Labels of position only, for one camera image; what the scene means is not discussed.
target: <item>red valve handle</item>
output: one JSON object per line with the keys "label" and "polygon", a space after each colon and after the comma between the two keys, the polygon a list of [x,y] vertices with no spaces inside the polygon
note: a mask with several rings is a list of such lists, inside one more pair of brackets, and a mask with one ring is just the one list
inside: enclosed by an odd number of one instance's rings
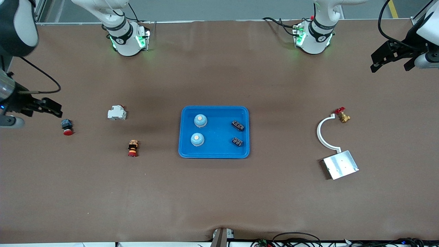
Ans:
{"label": "red valve handle", "polygon": [[335,113],[335,114],[340,114],[340,113],[342,113],[344,110],[346,110],[346,108],[344,108],[344,107],[340,107],[340,108],[338,108],[337,110],[335,110],[334,113]]}

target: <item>wire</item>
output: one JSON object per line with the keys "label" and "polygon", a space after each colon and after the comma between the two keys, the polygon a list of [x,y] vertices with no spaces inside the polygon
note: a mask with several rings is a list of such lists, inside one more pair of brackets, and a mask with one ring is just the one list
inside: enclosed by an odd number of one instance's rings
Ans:
{"label": "wire", "polygon": [[[282,24],[280,22],[276,21],[275,19],[273,19],[271,17],[265,17],[265,18],[262,18],[262,20],[271,20],[272,22],[282,26]],[[293,26],[290,26],[290,25],[284,25],[284,26],[287,28],[293,28]]]}
{"label": "wire", "polygon": [[[435,246],[439,242],[435,241],[427,241],[430,246]],[[410,245],[410,247],[424,247],[424,241],[418,238],[400,238],[397,240],[393,240],[390,242],[383,242],[383,241],[369,241],[367,243],[363,243],[361,241],[352,241],[352,243],[349,245],[349,247],[386,247],[387,245],[393,245],[398,246],[399,244],[406,244]]]}
{"label": "wire", "polygon": [[424,9],[426,9],[426,7],[428,7],[434,0],[430,0],[430,2],[428,2],[428,4],[426,4],[414,17],[413,19],[416,19],[416,17],[422,12],[424,11]]}
{"label": "wire", "polygon": [[253,244],[255,244],[255,243],[257,243],[257,242],[258,242],[258,240],[253,241],[253,243],[250,244],[250,247],[253,247]]}
{"label": "wire", "polygon": [[45,76],[47,76],[53,82],[55,82],[55,84],[58,86],[58,89],[54,90],[54,91],[21,91],[20,92],[21,94],[54,94],[54,93],[58,93],[59,91],[61,91],[61,85],[53,77],[51,77],[49,74],[47,74],[46,72],[44,72],[42,69],[38,68],[37,66],[35,66],[31,62],[27,61],[26,58],[24,58],[24,57],[20,57],[20,58],[23,59],[23,61],[25,61],[26,63],[28,63],[32,67],[34,67],[36,70],[43,73]]}
{"label": "wire", "polygon": [[279,18],[279,22],[281,23],[282,27],[284,28],[284,30],[285,30],[289,35],[291,35],[291,36],[293,36],[293,37],[299,37],[298,34],[290,33],[290,32],[285,28],[285,25],[284,25],[284,23],[282,22],[282,19],[281,19],[281,18]]}
{"label": "wire", "polygon": [[395,42],[395,43],[398,43],[398,44],[400,44],[400,45],[403,45],[403,46],[405,46],[405,47],[407,47],[407,48],[410,48],[410,49],[412,49],[412,50],[420,51],[419,48],[416,48],[416,47],[413,47],[413,46],[411,46],[411,45],[405,44],[405,43],[403,43],[403,42],[401,42],[401,41],[399,41],[399,40],[396,40],[396,39],[390,37],[389,35],[385,34],[385,33],[383,32],[383,30],[381,29],[381,19],[382,19],[382,17],[383,17],[384,10],[385,10],[385,8],[387,7],[387,5],[388,5],[389,2],[390,2],[390,0],[386,0],[386,2],[384,3],[383,8],[381,9],[380,15],[379,15],[379,17],[378,17],[378,31],[380,31],[380,34],[381,34],[384,38],[386,38],[386,39],[388,39],[388,40],[391,40],[391,41],[393,41],[393,42]]}
{"label": "wire", "polygon": [[305,232],[284,232],[284,233],[279,233],[276,236],[273,237],[272,241],[274,241],[277,237],[282,236],[282,235],[291,235],[291,234],[299,234],[299,235],[307,235],[307,236],[311,236],[315,239],[317,239],[319,241],[319,243],[321,243],[321,240],[314,236],[313,234],[309,234],[309,233],[305,233]]}
{"label": "wire", "polygon": [[134,12],[134,9],[133,9],[133,7],[131,7],[130,3],[128,3],[128,6],[130,7],[131,11],[133,12],[134,17],[136,18],[136,21],[139,22],[139,18],[137,18],[136,12]]}
{"label": "wire", "polygon": [[125,13],[123,13],[122,15],[119,15],[116,11],[114,11],[114,9],[112,9],[113,10],[113,12],[117,15],[117,16],[124,16],[125,15]]}
{"label": "wire", "polygon": [[1,57],[1,68],[2,68],[2,70],[3,70],[4,72],[6,72],[6,66],[5,66],[5,64],[4,64],[4,58],[3,58],[3,55],[1,55],[0,57]]}

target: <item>robotic arm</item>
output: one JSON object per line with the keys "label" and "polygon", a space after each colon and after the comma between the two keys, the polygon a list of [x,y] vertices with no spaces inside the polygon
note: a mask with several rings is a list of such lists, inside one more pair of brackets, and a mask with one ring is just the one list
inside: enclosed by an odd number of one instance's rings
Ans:
{"label": "robotic arm", "polygon": [[402,58],[410,58],[404,64],[406,71],[415,66],[420,69],[439,68],[439,2],[428,9],[426,14],[408,31],[403,41],[385,35],[380,26],[379,29],[381,34],[389,40],[371,55],[373,73],[383,65]]}
{"label": "robotic arm", "polygon": [[[23,57],[38,44],[33,19],[34,0],[0,0],[0,55]],[[61,105],[49,98],[32,97],[29,90],[12,79],[13,73],[0,70],[0,127],[20,128],[24,120],[7,112],[32,116],[34,111],[62,116]]]}
{"label": "robotic arm", "polygon": [[298,24],[294,31],[297,47],[309,54],[319,54],[325,50],[332,38],[332,31],[340,19],[338,5],[363,4],[368,0],[313,0],[315,14],[311,21],[305,20]]}
{"label": "robotic arm", "polygon": [[149,29],[135,22],[129,22],[120,10],[128,5],[128,0],[72,0],[96,16],[113,43],[113,48],[123,56],[134,56],[147,51]]}
{"label": "robotic arm", "polygon": [[[148,50],[150,32],[145,27],[129,22],[120,10],[128,0],[72,0],[96,16],[108,31],[113,48],[123,56],[134,56]],[[0,0],[0,55],[24,57],[38,44],[33,9],[35,0]],[[13,73],[0,70],[0,127],[20,128],[24,120],[6,116],[17,112],[32,117],[33,112],[50,113],[62,117],[61,105],[31,92],[12,79]]]}

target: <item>black terminal block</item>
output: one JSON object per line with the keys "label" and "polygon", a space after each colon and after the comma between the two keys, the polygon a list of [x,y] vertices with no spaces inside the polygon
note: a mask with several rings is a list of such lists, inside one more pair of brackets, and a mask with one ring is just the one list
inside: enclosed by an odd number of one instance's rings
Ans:
{"label": "black terminal block", "polygon": [[239,130],[239,131],[244,131],[244,125],[240,124],[238,121],[233,120],[232,121],[232,126],[235,127],[235,129]]}
{"label": "black terminal block", "polygon": [[232,143],[235,144],[236,146],[240,147],[242,146],[242,144],[244,143],[243,141],[241,141],[240,139],[233,137],[232,139]]}
{"label": "black terminal block", "polygon": [[71,129],[73,127],[72,122],[69,119],[64,119],[61,121],[61,128],[66,130],[66,129]]}

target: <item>blue tray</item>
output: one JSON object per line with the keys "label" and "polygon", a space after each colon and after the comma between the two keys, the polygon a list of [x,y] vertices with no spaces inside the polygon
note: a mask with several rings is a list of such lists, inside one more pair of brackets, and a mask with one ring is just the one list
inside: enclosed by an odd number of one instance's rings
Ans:
{"label": "blue tray", "polygon": [[[198,114],[207,117],[207,125],[203,128],[194,124]],[[244,125],[244,131],[235,129],[233,120]],[[244,159],[250,154],[249,126],[248,110],[243,106],[186,106],[181,111],[178,153],[183,158]],[[205,139],[199,147],[191,143],[192,134],[197,132]],[[232,143],[233,137],[244,142],[241,147]]]}

